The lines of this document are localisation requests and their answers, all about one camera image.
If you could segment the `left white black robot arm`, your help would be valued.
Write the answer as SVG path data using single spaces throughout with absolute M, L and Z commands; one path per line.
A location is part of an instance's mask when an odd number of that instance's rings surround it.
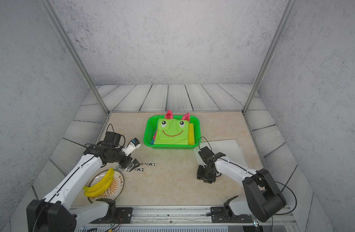
M 127 171 L 137 165 L 131 153 L 141 146 L 137 138 L 127 147 L 100 141 L 89 145 L 78 164 L 41 200 L 32 200 L 27 206 L 27 224 L 30 232 L 74 232 L 98 221 L 114 223 L 117 218 L 114 200 L 101 199 L 91 205 L 71 210 L 72 204 L 90 177 L 107 163 L 119 163 Z

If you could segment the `green plastic basket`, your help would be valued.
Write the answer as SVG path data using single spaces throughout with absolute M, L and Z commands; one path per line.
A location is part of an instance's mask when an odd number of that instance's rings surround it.
M 152 116 L 146 122 L 146 128 L 144 133 L 144 143 L 146 146 L 153 149 L 193 149 L 198 146 L 199 139 L 201 138 L 200 121 L 195 116 L 190 116 L 190 123 L 194 128 L 194 144 L 193 145 L 156 145 L 151 144 L 153 136 L 157 131 L 158 120 L 164 119 L 163 115 Z

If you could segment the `pink bunny raincoat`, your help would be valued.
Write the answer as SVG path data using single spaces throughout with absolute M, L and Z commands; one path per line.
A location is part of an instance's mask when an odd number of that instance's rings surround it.
M 168 110 L 164 119 L 158 120 L 157 131 L 153 139 L 154 143 L 187 141 L 189 133 L 190 113 L 182 116 L 182 119 L 175 119 L 171 110 Z

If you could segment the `yellow raincoat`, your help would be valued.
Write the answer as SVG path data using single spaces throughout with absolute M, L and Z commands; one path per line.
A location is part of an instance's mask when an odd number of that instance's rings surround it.
M 195 145 L 194 124 L 189 124 L 188 145 Z

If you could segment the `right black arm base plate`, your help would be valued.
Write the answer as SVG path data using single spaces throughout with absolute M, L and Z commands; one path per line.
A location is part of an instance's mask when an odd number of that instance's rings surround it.
M 213 206 L 206 213 L 212 223 L 250 223 L 251 211 L 246 198 L 234 196 L 228 199 L 223 206 Z

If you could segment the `green frog raincoat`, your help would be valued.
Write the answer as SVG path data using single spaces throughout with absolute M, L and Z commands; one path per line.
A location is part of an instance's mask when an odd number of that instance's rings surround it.
M 154 145 L 188 145 L 190 119 L 159 119 Z

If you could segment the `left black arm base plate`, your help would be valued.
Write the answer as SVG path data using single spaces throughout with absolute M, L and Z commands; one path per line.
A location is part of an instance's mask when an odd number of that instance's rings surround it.
M 101 198 L 96 203 L 107 203 L 108 210 L 105 216 L 98 217 L 91 224 L 130 224 L 132 218 L 132 207 L 118 207 L 115 200 Z

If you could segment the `white raincoat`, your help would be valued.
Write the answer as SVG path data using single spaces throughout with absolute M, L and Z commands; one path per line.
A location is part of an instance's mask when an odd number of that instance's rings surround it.
M 235 139 L 231 140 L 220 140 L 220 141 L 209 141 L 201 139 L 200 148 L 212 147 L 214 154 L 221 152 L 226 155 L 226 158 L 232 162 L 236 162 L 242 166 L 248 167 L 248 164 L 243 155 L 242 147 L 237 143 Z

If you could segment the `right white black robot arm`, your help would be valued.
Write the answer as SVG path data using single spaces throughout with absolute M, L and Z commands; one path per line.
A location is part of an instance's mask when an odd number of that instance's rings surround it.
M 243 186 L 246 198 L 235 196 L 224 204 L 229 221 L 234 221 L 240 215 L 252 214 L 259 221 L 266 222 L 287 205 L 277 182 L 266 169 L 256 171 L 244 167 L 221 152 L 213 153 L 207 147 L 198 151 L 198 154 L 204 163 L 198 167 L 198 180 L 212 184 L 221 174 Z

